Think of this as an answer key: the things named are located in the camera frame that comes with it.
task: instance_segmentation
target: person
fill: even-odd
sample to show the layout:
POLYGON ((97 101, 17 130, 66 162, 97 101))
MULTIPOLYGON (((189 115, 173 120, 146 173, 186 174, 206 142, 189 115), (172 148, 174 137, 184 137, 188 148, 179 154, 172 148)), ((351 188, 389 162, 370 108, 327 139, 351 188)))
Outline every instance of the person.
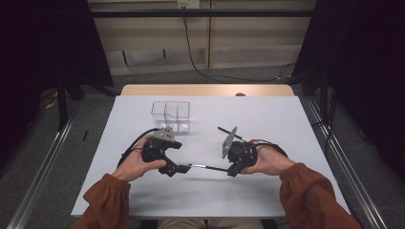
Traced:
MULTIPOLYGON (((164 160, 148 163, 142 160, 141 149, 148 137, 146 135, 137 143, 135 150, 112 174, 105 174, 85 193, 84 198, 89 202, 89 207, 74 228, 128 227, 128 197, 131 186, 128 182, 166 164, 164 160)), ((280 200, 290 228, 361 228, 337 203, 331 183, 326 177, 303 163, 296 163, 282 156, 269 146, 258 146, 257 152, 256 164, 244 168, 241 174, 263 173, 280 177, 280 200)), ((263 228, 254 221, 239 222, 235 227, 263 228)), ((224 228, 224 224, 229 225, 229 220, 213 220, 214 226, 224 228)), ((202 220, 164 220, 160 221, 159 228, 204 228, 204 224, 202 220)))

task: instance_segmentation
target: white tabletop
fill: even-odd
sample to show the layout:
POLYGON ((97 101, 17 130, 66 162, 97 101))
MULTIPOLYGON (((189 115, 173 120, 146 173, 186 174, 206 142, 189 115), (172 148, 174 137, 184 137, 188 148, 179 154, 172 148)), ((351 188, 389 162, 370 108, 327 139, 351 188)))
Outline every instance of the white tabletop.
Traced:
MULTIPOLYGON (((179 150, 166 151, 175 163, 227 169, 230 164, 221 158, 227 134, 217 127, 230 131, 237 126, 237 135, 276 143, 292 160, 304 162, 325 175, 333 185, 337 201, 348 211, 298 97, 125 95, 116 99, 73 216, 81 216, 88 206, 84 193, 105 173, 114 172, 120 155, 141 133, 154 128, 154 101, 190 102, 190 133, 176 136, 182 143, 179 150)), ((192 168, 185 175, 173 177, 151 171, 131 185, 130 216, 135 218, 265 219, 285 214, 279 199, 278 177, 228 177, 224 172, 192 168)))

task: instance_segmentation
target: transparent box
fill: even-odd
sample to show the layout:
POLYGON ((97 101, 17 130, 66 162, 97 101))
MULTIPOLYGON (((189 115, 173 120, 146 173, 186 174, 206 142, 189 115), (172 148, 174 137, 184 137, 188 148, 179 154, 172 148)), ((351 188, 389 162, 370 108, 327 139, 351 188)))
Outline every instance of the transparent box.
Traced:
POLYGON ((190 132, 189 102, 156 101, 151 114, 157 128, 171 127, 174 133, 190 132))

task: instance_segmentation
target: black horizontal bar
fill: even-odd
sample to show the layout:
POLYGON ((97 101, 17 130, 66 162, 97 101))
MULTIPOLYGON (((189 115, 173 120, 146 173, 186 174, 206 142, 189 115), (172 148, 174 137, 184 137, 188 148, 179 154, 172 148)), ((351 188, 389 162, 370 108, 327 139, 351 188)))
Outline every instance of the black horizontal bar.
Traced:
POLYGON ((94 18, 114 17, 312 17, 314 10, 92 10, 94 18))

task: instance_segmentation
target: brown sleeve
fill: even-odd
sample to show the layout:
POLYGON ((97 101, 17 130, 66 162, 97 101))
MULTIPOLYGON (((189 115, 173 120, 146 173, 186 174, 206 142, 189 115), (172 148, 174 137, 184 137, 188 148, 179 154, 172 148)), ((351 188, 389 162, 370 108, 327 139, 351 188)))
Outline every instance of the brown sleeve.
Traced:
POLYGON ((84 194, 89 207, 74 228, 127 228, 131 185, 104 175, 84 194))
POLYGON ((337 203, 330 181, 297 163, 280 175, 280 199, 291 228, 361 228, 337 203))

